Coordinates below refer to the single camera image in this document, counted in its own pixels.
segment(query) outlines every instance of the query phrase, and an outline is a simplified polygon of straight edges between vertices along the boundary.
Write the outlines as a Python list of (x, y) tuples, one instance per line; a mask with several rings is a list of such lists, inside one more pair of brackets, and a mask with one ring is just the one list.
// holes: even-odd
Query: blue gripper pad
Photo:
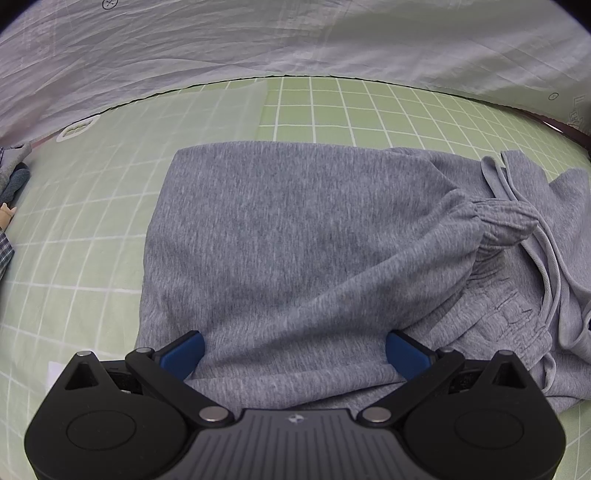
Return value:
[(406, 380), (416, 377), (437, 361), (437, 354), (408, 335), (392, 330), (386, 337), (386, 358)]
[(187, 378), (205, 354), (205, 339), (196, 330), (186, 333), (156, 352), (160, 367), (179, 380)]

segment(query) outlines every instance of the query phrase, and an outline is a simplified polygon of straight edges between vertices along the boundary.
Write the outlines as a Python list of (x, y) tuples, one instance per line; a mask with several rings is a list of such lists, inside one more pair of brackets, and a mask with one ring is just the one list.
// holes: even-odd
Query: green checkered surface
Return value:
[[(259, 107), (233, 110), (243, 95), (215, 103), (201, 95), (262, 82), (267, 93)], [(221, 127), (221, 114), (252, 129)], [(133, 348), (145, 233), (176, 150), (249, 138), (426, 148), (478, 160), (519, 149), (548, 179), (571, 167), (591, 171), (583, 148), (509, 109), (334, 78), (191, 87), (104, 113), (70, 140), (50, 139), (27, 160), (32, 178), (7, 230), (16, 254), (0, 283), (2, 480), (34, 478), (22, 438), (47, 391), (50, 364), (65, 364), (78, 350), (118, 359)], [(556, 478), (591, 480), (591, 403), (560, 418), (568, 447)]]

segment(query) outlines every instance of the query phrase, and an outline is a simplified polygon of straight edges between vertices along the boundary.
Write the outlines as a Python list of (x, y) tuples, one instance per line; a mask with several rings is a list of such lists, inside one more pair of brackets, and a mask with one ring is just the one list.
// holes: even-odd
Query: metal rivet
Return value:
[(199, 416), (205, 421), (222, 421), (228, 415), (224, 407), (205, 407), (199, 411)]
[(387, 408), (383, 407), (370, 407), (366, 408), (361, 414), (367, 421), (373, 423), (382, 423), (390, 419), (392, 414)]

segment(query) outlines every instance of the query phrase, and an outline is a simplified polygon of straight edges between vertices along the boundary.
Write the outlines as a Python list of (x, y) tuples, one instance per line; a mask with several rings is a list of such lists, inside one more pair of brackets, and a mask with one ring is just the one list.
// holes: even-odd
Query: plaid cloth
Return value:
[(13, 255), (14, 249), (8, 241), (8, 237), (0, 230), (0, 278), (4, 275), (4, 271)]

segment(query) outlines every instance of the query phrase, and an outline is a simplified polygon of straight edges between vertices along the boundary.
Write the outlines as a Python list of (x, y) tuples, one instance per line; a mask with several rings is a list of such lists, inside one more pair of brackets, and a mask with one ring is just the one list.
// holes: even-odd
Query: white sheet backdrop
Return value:
[(0, 36), (0, 144), (176, 87), (360, 77), (589, 131), (591, 35), (551, 0), (40, 0)]

